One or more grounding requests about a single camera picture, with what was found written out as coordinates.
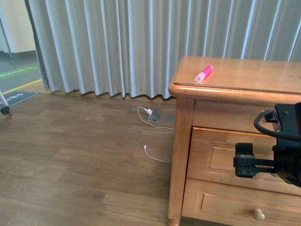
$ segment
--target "black cable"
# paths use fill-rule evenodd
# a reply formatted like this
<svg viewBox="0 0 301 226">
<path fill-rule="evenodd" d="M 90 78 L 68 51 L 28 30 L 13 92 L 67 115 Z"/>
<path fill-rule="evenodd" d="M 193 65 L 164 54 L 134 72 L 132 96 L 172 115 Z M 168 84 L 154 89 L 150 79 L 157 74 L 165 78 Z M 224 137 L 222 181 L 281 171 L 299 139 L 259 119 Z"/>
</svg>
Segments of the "black cable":
<svg viewBox="0 0 301 226">
<path fill-rule="evenodd" d="M 273 112 L 274 112 L 274 110 L 268 110 L 268 111 L 264 111 L 264 112 L 260 113 L 260 114 L 254 119 L 254 126 L 255 126 L 255 128 L 256 128 L 259 132 L 261 132 L 261 133 L 263 133 L 263 134 L 266 134 L 266 135 L 268 135 L 268 136 L 271 136 L 271 137 L 301 142 L 301 136 L 295 136 L 295 135 L 291 135 L 291 134 L 275 132 L 275 131 L 266 129 L 266 128 L 262 127 L 262 126 L 259 124 L 260 120 L 261 120 L 264 116 L 269 115 L 269 114 L 271 114 L 271 113 L 273 113 Z"/>
</svg>

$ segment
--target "white charging cable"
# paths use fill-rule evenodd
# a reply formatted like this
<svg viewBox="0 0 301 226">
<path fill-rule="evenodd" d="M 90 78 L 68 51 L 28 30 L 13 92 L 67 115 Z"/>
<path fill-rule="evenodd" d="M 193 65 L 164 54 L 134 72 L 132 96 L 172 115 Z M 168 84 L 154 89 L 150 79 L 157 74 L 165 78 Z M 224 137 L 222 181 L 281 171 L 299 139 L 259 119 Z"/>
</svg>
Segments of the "white charging cable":
<svg viewBox="0 0 301 226">
<path fill-rule="evenodd" d="M 147 121 L 143 120 L 143 119 L 141 118 L 140 113 L 139 113 L 139 108 L 142 108 L 143 110 L 145 110 L 146 113 L 147 113 L 148 115 L 151 115 L 151 114 L 152 114 L 152 110 L 151 110 L 151 109 L 146 109 L 146 108 L 141 107 L 141 106 L 138 106 L 138 107 L 137 107 L 137 112 L 138 112 L 139 118 L 140 118 L 143 122 L 145 122 L 146 124 L 148 124 L 148 125 L 150 125 L 150 126 L 152 126 L 152 127 L 155 127 L 155 128 L 160 128 L 160 129 L 171 129 L 171 130 L 174 130 L 173 128 L 169 128 L 169 127 L 155 126 L 155 125 L 152 125 L 152 124 L 148 123 Z M 145 154 L 147 155 L 147 157 L 149 157 L 149 158 L 151 158 L 151 159 L 153 159 L 153 160 L 161 161 L 161 162 L 172 162 L 172 161 L 165 161 L 165 160 L 156 159 L 156 158 L 153 158 L 153 157 L 149 156 L 149 155 L 147 154 L 147 152 L 146 152 L 146 145 L 144 145 L 144 152 L 145 152 Z"/>
<path fill-rule="evenodd" d="M 161 162 L 172 162 L 172 161 L 165 161 L 165 160 L 156 159 L 156 158 L 153 158 L 153 157 L 149 156 L 149 155 L 147 154 L 147 152 L 146 152 L 146 145 L 144 145 L 144 152 L 145 152 L 145 154 L 147 155 L 147 157 L 149 157 L 149 158 L 151 158 L 151 159 L 153 159 L 153 160 L 157 160 L 157 161 L 161 161 Z"/>
</svg>

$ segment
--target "curtain fold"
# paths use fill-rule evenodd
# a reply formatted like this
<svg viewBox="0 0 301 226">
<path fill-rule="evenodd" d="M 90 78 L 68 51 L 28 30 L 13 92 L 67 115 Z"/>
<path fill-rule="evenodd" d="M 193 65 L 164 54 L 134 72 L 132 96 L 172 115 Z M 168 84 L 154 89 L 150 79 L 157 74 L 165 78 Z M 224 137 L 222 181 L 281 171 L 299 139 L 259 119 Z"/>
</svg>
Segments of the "curtain fold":
<svg viewBox="0 0 301 226">
<path fill-rule="evenodd" d="M 170 97 L 182 56 L 301 61 L 299 0 L 26 0 L 52 91 Z"/>
</svg>

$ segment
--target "wheel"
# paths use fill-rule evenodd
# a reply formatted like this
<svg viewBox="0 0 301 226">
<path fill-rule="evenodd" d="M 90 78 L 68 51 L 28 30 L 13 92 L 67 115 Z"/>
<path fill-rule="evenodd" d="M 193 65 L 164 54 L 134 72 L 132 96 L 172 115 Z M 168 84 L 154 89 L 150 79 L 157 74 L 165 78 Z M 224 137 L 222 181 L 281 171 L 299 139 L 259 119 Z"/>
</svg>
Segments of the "wheel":
<svg viewBox="0 0 301 226">
<path fill-rule="evenodd" d="M 8 114 L 9 113 L 9 107 L 3 107 L 3 108 L 1 108 L 1 113 L 2 114 Z"/>
</svg>

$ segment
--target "drawer knob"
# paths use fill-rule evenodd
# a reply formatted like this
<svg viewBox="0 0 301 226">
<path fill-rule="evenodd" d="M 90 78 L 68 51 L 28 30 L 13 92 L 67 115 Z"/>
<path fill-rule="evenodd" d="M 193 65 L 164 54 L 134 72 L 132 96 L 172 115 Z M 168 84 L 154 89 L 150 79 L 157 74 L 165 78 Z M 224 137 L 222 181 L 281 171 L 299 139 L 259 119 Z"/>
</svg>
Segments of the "drawer knob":
<svg viewBox="0 0 301 226">
<path fill-rule="evenodd" d="M 263 221 L 265 218 L 265 215 L 262 213 L 262 211 L 260 209 L 255 209 L 253 211 L 253 217 L 255 220 Z"/>
</svg>

